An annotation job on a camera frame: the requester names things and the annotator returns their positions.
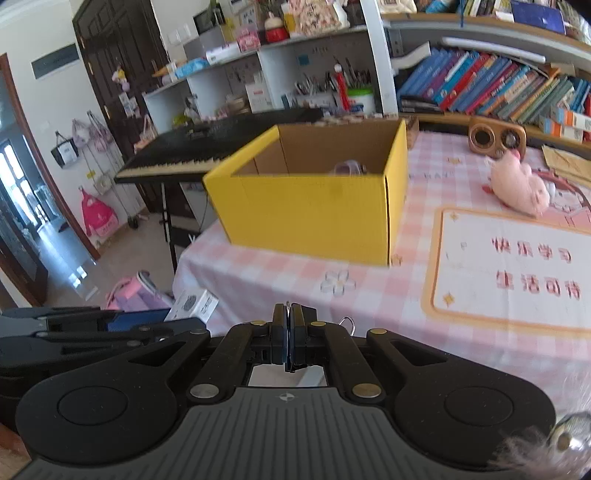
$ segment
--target tiled floor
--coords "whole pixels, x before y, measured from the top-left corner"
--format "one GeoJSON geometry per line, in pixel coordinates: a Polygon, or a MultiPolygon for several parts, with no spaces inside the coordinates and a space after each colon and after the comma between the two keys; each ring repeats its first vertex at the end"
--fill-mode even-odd
{"type": "Polygon", "coordinates": [[[45,228],[40,236],[48,240],[41,247],[41,260],[49,270],[46,306],[103,306],[106,295],[122,277],[138,270],[150,272],[150,278],[162,291],[170,291],[173,267],[164,240],[159,215],[140,221],[137,230],[124,227],[94,262],[71,229],[57,233],[45,228]]]}

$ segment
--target bookshelf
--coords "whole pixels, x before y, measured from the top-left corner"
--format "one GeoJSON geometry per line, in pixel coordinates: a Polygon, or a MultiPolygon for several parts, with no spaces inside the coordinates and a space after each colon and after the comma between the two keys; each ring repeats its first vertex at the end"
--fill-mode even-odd
{"type": "Polygon", "coordinates": [[[462,27],[456,14],[382,14],[382,22],[400,34],[406,53],[426,41],[437,44],[442,37],[458,37],[532,51],[591,73],[591,46],[543,28],[491,17],[464,17],[462,27]]]}

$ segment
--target hanging bag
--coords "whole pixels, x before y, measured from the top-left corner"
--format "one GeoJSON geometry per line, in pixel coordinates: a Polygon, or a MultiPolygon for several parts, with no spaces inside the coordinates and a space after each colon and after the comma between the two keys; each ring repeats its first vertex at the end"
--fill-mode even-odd
{"type": "Polygon", "coordinates": [[[64,168],[78,159],[78,148],[72,138],[66,138],[56,130],[56,147],[52,149],[51,155],[64,168]]]}
{"type": "Polygon", "coordinates": [[[86,112],[88,120],[95,130],[95,137],[93,139],[96,151],[106,152],[109,145],[113,143],[113,135],[111,131],[104,126],[100,120],[90,110],[86,112]]]}
{"type": "Polygon", "coordinates": [[[134,144],[134,151],[137,153],[142,148],[145,148],[158,134],[152,123],[152,119],[149,115],[144,116],[144,131],[139,135],[139,142],[134,144]]]}
{"type": "Polygon", "coordinates": [[[94,127],[92,125],[81,122],[80,120],[72,120],[72,140],[74,145],[82,149],[88,145],[93,138],[94,127]]]}
{"type": "Polygon", "coordinates": [[[115,211],[106,203],[98,198],[82,191],[82,216],[84,217],[84,226],[86,235],[91,236],[96,233],[100,237],[107,237],[114,233],[119,226],[119,219],[115,211]]]}

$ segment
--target cardboard box flap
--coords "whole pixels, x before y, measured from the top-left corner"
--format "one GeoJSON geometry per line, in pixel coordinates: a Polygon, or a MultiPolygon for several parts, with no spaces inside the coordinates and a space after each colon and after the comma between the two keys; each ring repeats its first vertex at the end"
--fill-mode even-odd
{"type": "Polygon", "coordinates": [[[397,120],[356,124],[279,125],[290,174],[326,174],[337,163],[356,160],[368,173],[382,174],[398,129],[397,120]]]}
{"type": "Polygon", "coordinates": [[[386,181],[388,202],[388,235],[389,258],[394,255],[398,225],[402,217],[404,199],[408,184],[408,147],[406,136],[406,122],[400,122],[394,143],[388,156],[384,177],[386,181]]]}
{"type": "Polygon", "coordinates": [[[204,176],[203,181],[207,183],[208,179],[228,177],[232,175],[250,162],[258,153],[265,150],[278,139],[279,129],[277,126],[271,127],[269,130],[259,135],[253,141],[244,145],[240,150],[234,152],[221,162],[216,168],[204,176]]]}

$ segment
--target blue book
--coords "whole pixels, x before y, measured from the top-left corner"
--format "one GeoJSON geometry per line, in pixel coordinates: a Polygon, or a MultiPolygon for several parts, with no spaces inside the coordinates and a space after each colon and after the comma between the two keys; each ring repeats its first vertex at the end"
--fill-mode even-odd
{"type": "Polygon", "coordinates": [[[573,85],[574,85],[574,95],[573,95],[573,99],[570,101],[570,110],[574,109],[574,104],[577,102],[577,98],[579,98],[579,95],[583,94],[583,81],[581,79],[577,79],[574,78],[573,79],[573,85]]]}
{"type": "Polygon", "coordinates": [[[585,108],[585,99],[587,98],[587,95],[589,94],[589,90],[591,89],[591,83],[589,82],[585,82],[587,85],[585,86],[584,90],[583,90],[583,94],[581,95],[580,100],[578,100],[575,104],[574,104],[574,111],[578,112],[578,113],[583,113],[583,110],[585,108]]]}
{"type": "Polygon", "coordinates": [[[451,52],[451,51],[446,51],[446,50],[441,51],[441,56],[439,57],[439,61],[436,62],[435,64],[433,64],[432,68],[427,69],[427,71],[425,72],[425,75],[420,80],[419,85],[417,87],[417,93],[416,93],[417,96],[423,96],[423,93],[425,93],[425,91],[427,90],[427,88],[429,87],[429,85],[431,84],[433,79],[435,77],[437,77],[437,75],[439,75],[441,73],[441,71],[443,70],[443,67],[445,67],[445,65],[447,65],[447,62],[452,57],[452,54],[453,54],[453,52],[451,52]]]}
{"type": "Polygon", "coordinates": [[[504,95],[507,92],[507,90],[509,90],[511,87],[513,87],[515,82],[518,82],[520,79],[522,79],[525,76],[525,74],[527,72],[529,72],[530,70],[531,70],[530,67],[528,67],[527,65],[523,65],[519,70],[517,70],[517,73],[515,75],[513,75],[513,78],[511,80],[509,80],[505,84],[505,86],[502,89],[500,89],[494,97],[491,97],[484,105],[482,105],[476,113],[478,115],[482,115],[485,110],[487,110],[490,106],[492,106],[492,104],[495,103],[498,98],[501,98],[501,96],[504,95]]]}
{"type": "Polygon", "coordinates": [[[443,84],[441,90],[433,98],[433,100],[439,105],[443,99],[447,96],[449,92],[453,90],[456,84],[460,81],[460,79],[464,76],[464,74],[472,67],[474,62],[480,57],[480,54],[477,51],[470,52],[468,58],[462,63],[460,68],[455,72],[455,74],[443,84]]]}
{"type": "Polygon", "coordinates": [[[478,96],[484,92],[484,90],[495,81],[495,79],[501,74],[505,67],[511,62],[510,59],[505,57],[498,57],[495,62],[491,65],[491,68],[484,70],[483,75],[476,77],[476,81],[472,84],[472,88],[465,92],[465,95],[457,98],[453,103],[452,108],[455,111],[463,112],[472,104],[478,96]]]}
{"type": "Polygon", "coordinates": [[[424,59],[421,64],[414,69],[414,71],[410,74],[407,81],[404,82],[404,85],[400,88],[397,93],[398,102],[400,102],[400,97],[402,95],[407,95],[408,91],[412,88],[415,82],[419,81],[423,72],[431,65],[432,62],[435,61],[436,57],[439,57],[439,50],[433,49],[431,51],[431,56],[424,59]]]}
{"type": "Polygon", "coordinates": [[[440,50],[437,54],[437,58],[429,65],[424,71],[421,77],[410,87],[407,92],[407,95],[421,95],[423,91],[423,87],[426,86],[427,82],[430,82],[433,79],[433,70],[439,68],[441,63],[449,58],[449,52],[447,50],[440,50]]]}
{"type": "Polygon", "coordinates": [[[441,93],[447,81],[452,78],[453,74],[458,70],[458,68],[460,68],[463,65],[463,63],[468,59],[468,57],[470,57],[470,52],[468,51],[458,51],[457,54],[459,54],[459,56],[452,56],[452,61],[454,65],[452,65],[452,67],[447,71],[447,73],[443,77],[443,80],[441,81],[439,86],[434,89],[433,93],[431,95],[428,95],[429,100],[432,101],[437,95],[441,93]]]}

